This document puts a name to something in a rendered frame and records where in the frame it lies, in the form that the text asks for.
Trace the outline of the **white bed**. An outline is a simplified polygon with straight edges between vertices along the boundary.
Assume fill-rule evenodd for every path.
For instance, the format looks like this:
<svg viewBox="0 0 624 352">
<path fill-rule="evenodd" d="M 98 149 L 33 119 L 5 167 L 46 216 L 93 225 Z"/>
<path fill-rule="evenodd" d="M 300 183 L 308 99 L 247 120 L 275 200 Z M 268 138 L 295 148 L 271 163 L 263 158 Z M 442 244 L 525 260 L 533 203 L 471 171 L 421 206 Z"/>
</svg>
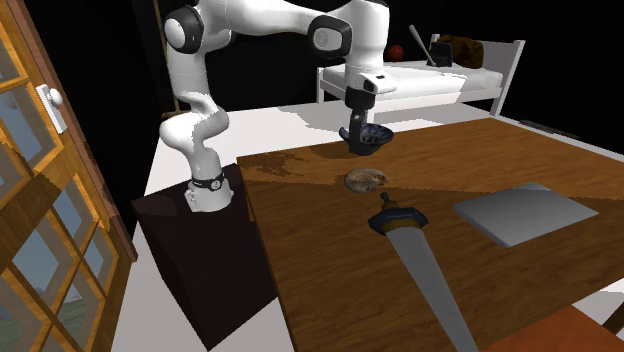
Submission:
<svg viewBox="0 0 624 352">
<path fill-rule="evenodd" d="M 385 70 L 397 82 L 393 92 L 379 95 L 369 115 L 491 99 L 492 116 L 501 113 L 526 42 L 484 41 L 483 64 L 478 69 L 454 64 L 431 67 L 424 61 L 387 63 Z"/>
</svg>

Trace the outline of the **reddish brown chair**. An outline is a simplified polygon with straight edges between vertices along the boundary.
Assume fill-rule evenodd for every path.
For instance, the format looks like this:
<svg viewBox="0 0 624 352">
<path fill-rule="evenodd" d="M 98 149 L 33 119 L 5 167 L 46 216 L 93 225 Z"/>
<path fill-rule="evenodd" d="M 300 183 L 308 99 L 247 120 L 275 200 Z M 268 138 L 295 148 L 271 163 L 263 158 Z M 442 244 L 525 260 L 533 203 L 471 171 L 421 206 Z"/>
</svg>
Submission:
<svg viewBox="0 0 624 352">
<path fill-rule="evenodd" d="M 624 352 L 624 340 L 569 306 L 481 352 Z"/>
</svg>

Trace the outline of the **dark blue patterned bowl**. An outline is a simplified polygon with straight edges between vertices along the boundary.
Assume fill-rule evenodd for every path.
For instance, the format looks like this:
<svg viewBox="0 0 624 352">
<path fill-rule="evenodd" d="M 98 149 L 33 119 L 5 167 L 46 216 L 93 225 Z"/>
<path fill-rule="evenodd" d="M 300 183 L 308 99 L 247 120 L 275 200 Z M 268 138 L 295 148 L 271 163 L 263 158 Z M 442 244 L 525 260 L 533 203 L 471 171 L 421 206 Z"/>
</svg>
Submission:
<svg viewBox="0 0 624 352">
<path fill-rule="evenodd" d="M 382 125 L 374 123 L 363 123 L 360 129 L 360 141 L 358 143 L 351 140 L 349 132 L 341 127 L 340 137 L 347 142 L 349 152 L 360 156 L 369 156 L 378 151 L 382 145 L 390 142 L 394 137 L 394 132 Z"/>
</svg>

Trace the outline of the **wooden door with glass panes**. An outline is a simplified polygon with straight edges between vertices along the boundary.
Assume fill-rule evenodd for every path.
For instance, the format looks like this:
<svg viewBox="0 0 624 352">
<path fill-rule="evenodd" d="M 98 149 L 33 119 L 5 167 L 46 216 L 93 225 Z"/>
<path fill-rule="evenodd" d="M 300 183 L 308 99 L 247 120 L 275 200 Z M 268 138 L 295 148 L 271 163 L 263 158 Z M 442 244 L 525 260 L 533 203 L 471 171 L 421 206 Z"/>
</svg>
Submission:
<svg viewBox="0 0 624 352">
<path fill-rule="evenodd" d="M 111 352 L 137 258 L 23 0 L 0 0 L 0 352 Z"/>
</svg>

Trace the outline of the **brown speckled round object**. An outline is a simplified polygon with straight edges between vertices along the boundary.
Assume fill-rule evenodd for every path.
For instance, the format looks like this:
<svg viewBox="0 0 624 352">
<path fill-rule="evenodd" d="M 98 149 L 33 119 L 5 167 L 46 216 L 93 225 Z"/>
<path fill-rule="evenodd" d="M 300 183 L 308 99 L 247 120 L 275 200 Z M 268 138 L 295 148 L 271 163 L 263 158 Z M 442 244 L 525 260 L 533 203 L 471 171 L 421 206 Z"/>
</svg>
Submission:
<svg viewBox="0 0 624 352">
<path fill-rule="evenodd" d="M 373 168 L 357 168 L 349 171 L 344 179 L 345 186 L 352 192 L 365 194 L 375 191 L 389 182 L 389 177 Z"/>
</svg>

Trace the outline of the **grey flat laptop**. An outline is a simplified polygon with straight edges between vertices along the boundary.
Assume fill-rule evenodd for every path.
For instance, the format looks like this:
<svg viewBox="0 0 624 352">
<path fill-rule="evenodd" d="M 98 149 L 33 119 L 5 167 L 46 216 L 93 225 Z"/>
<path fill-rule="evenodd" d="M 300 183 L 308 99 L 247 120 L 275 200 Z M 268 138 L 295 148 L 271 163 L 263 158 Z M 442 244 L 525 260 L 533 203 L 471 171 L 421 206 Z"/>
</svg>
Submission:
<svg viewBox="0 0 624 352">
<path fill-rule="evenodd" d="M 502 248 L 587 220 L 598 212 L 536 182 L 453 205 L 454 211 Z"/>
</svg>

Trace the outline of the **brown wooden table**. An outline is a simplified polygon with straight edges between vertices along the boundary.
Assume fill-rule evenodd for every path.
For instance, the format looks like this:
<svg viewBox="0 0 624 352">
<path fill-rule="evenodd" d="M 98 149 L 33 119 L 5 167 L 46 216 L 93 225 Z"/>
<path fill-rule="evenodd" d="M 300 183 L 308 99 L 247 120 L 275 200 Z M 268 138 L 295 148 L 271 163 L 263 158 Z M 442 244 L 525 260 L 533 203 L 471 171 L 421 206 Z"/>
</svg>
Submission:
<svg viewBox="0 0 624 352">
<path fill-rule="evenodd" d="M 389 240 L 382 199 L 344 184 L 355 168 L 428 219 L 424 229 L 479 347 L 624 278 L 624 162 L 493 118 L 400 132 L 368 157 L 342 142 L 238 161 L 296 352 L 455 352 Z M 594 211 L 502 248 L 454 211 L 530 182 Z"/>
</svg>

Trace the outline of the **grey sword blue gold hilt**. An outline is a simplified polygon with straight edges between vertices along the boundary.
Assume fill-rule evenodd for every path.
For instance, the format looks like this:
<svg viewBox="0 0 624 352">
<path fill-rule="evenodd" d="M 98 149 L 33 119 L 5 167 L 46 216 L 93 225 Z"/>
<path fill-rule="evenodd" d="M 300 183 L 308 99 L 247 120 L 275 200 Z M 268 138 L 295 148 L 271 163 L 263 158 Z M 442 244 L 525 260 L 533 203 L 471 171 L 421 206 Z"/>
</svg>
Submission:
<svg viewBox="0 0 624 352">
<path fill-rule="evenodd" d="M 457 352 L 479 352 L 473 336 L 424 235 L 429 221 L 414 207 L 401 207 L 386 192 L 369 227 L 386 236 Z"/>
</svg>

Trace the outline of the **dark robot stand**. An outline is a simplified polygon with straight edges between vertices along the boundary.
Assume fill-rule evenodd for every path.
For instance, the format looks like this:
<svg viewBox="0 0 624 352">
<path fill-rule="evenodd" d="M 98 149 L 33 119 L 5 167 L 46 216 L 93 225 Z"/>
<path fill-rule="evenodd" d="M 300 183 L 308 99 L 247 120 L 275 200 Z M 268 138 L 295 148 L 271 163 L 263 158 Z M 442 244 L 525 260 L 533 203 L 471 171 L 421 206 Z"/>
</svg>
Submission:
<svg viewBox="0 0 624 352">
<path fill-rule="evenodd" d="M 217 212 L 191 211 L 186 181 L 132 202 L 164 283 L 208 350 L 277 298 L 240 168 L 224 173 L 234 196 Z"/>
</svg>

